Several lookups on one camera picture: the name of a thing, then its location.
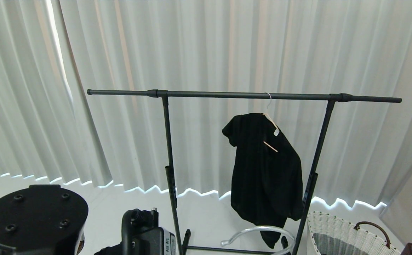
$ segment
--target clothes rack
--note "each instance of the clothes rack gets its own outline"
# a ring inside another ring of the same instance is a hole
[[[184,255],[188,249],[191,250],[209,250],[220,252],[233,252],[233,253],[247,253],[247,254],[272,254],[272,252],[266,251],[254,251],[254,250],[236,250],[236,249],[224,249],[214,247],[201,247],[189,245],[190,229],[185,232],[184,240],[181,242],[181,236],[179,232],[179,221],[177,216],[177,197],[176,197],[176,185],[174,178],[173,167],[173,149],[172,138],[170,131],[170,116],[168,111],[168,98],[169,97],[209,97],[209,98],[260,98],[260,99],[273,99],[273,100],[322,100],[327,101],[326,113],[324,121],[322,122],[321,132],[319,134],[318,143],[316,146],[315,155],[313,157],[313,163],[311,165],[310,174],[308,176],[307,187],[303,196],[303,213],[298,228],[296,243],[292,250],[292,255],[297,255],[300,239],[302,237],[303,229],[307,220],[308,210],[310,208],[311,199],[313,198],[313,192],[316,185],[318,174],[316,173],[316,167],[319,162],[319,156],[321,155],[322,146],[326,137],[327,128],[329,126],[330,117],[332,116],[332,110],[335,103],[360,101],[360,102],[383,102],[383,103],[400,103],[402,101],[399,97],[371,97],[371,96],[354,96],[350,94],[288,94],[288,93],[255,93],[255,92],[205,92],[205,91],[169,91],[151,89],[147,91],[137,90],[87,90],[88,95],[125,95],[125,96],[148,96],[148,97],[161,97],[162,105],[164,107],[164,120],[165,120],[165,133],[167,138],[167,151],[168,151],[168,166],[165,167],[167,174],[168,192],[170,195],[170,202],[172,207],[173,221],[175,225],[176,242],[180,255]]]

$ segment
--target clothes hanger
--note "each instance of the clothes hanger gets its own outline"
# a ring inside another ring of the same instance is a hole
[[[275,252],[272,255],[282,255],[282,254],[288,253],[291,250],[291,248],[293,247],[294,243],[296,242],[296,238],[294,237],[294,235],[291,232],[287,231],[286,229],[279,228],[279,227],[274,227],[274,226],[256,226],[256,227],[253,227],[253,228],[244,229],[243,231],[234,234],[230,239],[220,242],[220,245],[222,247],[224,247],[226,245],[230,245],[232,242],[234,242],[234,240],[236,240],[242,234],[246,234],[246,233],[253,232],[253,231],[274,231],[274,232],[279,232],[282,235],[287,236],[290,239],[292,239],[292,242],[288,242],[288,246],[286,248],[284,248],[283,250],[279,250],[278,252]]]
[[[266,113],[263,113],[263,115],[266,116],[266,118],[275,126],[274,136],[277,136],[280,133],[279,127],[275,124],[275,122],[272,120],[272,118],[269,116],[269,114],[267,114],[267,111],[269,109],[269,105],[270,105],[270,103],[272,103],[272,96],[271,96],[270,93],[268,93],[268,92],[266,92],[266,93],[269,95],[270,101],[269,101],[269,104],[266,106]],[[274,147],[270,146],[266,141],[263,141],[263,143],[265,145],[267,145],[269,148],[273,149],[275,152],[278,152],[278,150],[276,150]]]

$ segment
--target brown handle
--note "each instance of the brown handle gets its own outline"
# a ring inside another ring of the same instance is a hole
[[[360,222],[358,222],[357,224],[355,224],[354,229],[355,229],[355,230],[359,230],[361,224],[368,224],[368,225],[377,227],[377,228],[382,232],[382,234],[384,234],[385,239],[387,240],[386,246],[387,246],[387,248],[390,249],[390,239],[389,239],[389,235],[387,234],[387,232],[385,232],[385,230],[384,230],[382,227],[380,227],[380,226],[379,226],[378,224],[376,224],[376,223],[372,223],[372,222],[369,222],[369,221],[360,221]]]

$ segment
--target white basket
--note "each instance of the white basket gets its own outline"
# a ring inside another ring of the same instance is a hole
[[[379,228],[387,241],[360,229],[361,224]],[[400,255],[401,252],[390,245],[387,233],[378,225],[362,221],[353,224],[328,213],[308,214],[307,255]]]

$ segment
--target curtain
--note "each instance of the curtain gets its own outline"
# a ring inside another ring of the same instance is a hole
[[[337,197],[349,205],[387,202],[412,164],[412,1],[50,6],[53,12],[43,2],[0,2],[9,16],[0,19],[0,173],[166,189],[161,99],[87,96],[86,89],[402,97],[401,104],[337,103],[315,195],[329,204]],[[24,7],[39,11],[26,15]],[[58,36],[46,32],[50,13]],[[253,112],[268,113],[287,136],[306,185],[326,102],[169,101],[178,193],[231,189],[235,148],[221,130]]]
[[[46,2],[0,1],[0,174],[104,185],[111,176],[88,160],[51,30]]]

